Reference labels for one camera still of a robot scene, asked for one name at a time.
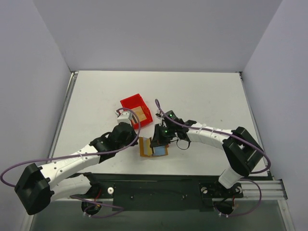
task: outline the gray wall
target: gray wall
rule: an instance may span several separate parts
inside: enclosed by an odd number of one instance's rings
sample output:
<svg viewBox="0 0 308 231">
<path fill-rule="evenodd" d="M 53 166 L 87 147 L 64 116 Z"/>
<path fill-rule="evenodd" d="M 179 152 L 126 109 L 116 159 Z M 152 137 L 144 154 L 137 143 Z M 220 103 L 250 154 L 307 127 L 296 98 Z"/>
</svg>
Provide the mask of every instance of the gray wall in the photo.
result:
<svg viewBox="0 0 308 231">
<path fill-rule="evenodd" d="M 242 71 L 281 0 L 34 0 L 71 70 Z"/>
<path fill-rule="evenodd" d="M 0 172 L 47 157 L 70 72 L 31 0 L 0 4 Z M 22 168 L 5 177 L 16 183 Z M 0 230 L 19 230 L 25 209 L 0 183 Z"/>
<path fill-rule="evenodd" d="M 308 227 L 308 1 L 284 0 L 244 70 L 272 172 L 283 178 L 297 231 Z"/>
</svg>

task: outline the red wire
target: red wire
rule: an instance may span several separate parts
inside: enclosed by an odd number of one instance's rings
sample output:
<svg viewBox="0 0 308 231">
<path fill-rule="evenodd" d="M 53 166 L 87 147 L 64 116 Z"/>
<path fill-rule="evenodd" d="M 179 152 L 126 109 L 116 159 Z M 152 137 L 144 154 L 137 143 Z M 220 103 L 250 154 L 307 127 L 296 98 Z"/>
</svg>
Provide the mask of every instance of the red wire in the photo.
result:
<svg viewBox="0 0 308 231">
<path fill-rule="evenodd" d="M 98 194 L 97 194 L 96 198 L 94 199 L 94 201 L 96 201 L 100 197 L 101 193 L 102 193 L 102 189 L 100 189 L 100 191 L 98 192 Z"/>
</svg>

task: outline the gray floor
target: gray floor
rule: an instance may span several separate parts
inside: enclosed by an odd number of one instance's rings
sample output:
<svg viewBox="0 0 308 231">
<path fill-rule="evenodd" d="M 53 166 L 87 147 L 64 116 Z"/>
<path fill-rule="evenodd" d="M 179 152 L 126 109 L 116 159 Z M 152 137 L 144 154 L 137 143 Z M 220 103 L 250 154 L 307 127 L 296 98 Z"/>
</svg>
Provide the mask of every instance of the gray floor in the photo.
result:
<svg viewBox="0 0 308 231">
<path fill-rule="evenodd" d="M 235 212 L 249 210 L 256 202 L 239 202 Z M 112 218 L 83 218 L 81 202 L 51 203 L 36 214 L 31 231 L 284 231 L 285 227 L 276 201 L 262 201 L 250 215 L 220 218 L 216 211 L 123 212 Z M 99 215 L 111 211 L 103 208 Z"/>
</svg>

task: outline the white table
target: white table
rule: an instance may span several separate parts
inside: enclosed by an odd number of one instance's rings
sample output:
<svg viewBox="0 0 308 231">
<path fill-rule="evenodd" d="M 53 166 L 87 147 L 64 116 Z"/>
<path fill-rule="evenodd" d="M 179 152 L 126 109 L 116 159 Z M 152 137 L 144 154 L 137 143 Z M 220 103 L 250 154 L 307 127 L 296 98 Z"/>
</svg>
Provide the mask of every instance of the white table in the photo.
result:
<svg viewBox="0 0 308 231">
<path fill-rule="evenodd" d="M 53 156 L 74 153 L 117 124 L 114 111 L 120 100 L 139 93 L 153 123 L 141 129 L 152 137 L 158 98 L 163 110 L 223 129 L 246 128 L 257 140 L 242 82 L 237 73 L 79 71 Z M 82 172 L 167 175 L 220 175 L 229 166 L 225 153 L 200 143 L 183 151 L 171 144 L 169 155 L 140 157 L 139 146 Z M 255 170 L 265 167 L 263 160 Z M 267 172 L 256 174 L 267 176 Z"/>
</svg>

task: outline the red box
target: red box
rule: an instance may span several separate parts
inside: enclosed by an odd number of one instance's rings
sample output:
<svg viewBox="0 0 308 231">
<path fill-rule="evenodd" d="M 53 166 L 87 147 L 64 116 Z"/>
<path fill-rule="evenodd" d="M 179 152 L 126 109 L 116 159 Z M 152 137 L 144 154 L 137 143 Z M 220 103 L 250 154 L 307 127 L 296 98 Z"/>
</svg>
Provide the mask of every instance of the red box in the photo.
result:
<svg viewBox="0 0 308 231">
<path fill-rule="evenodd" d="M 144 127 L 153 122 L 151 112 L 139 94 L 120 100 L 120 102 L 123 107 L 132 109 L 137 114 L 141 127 Z M 135 122 L 132 120 L 132 124 L 134 129 L 138 129 L 138 123 L 135 124 Z"/>
</svg>

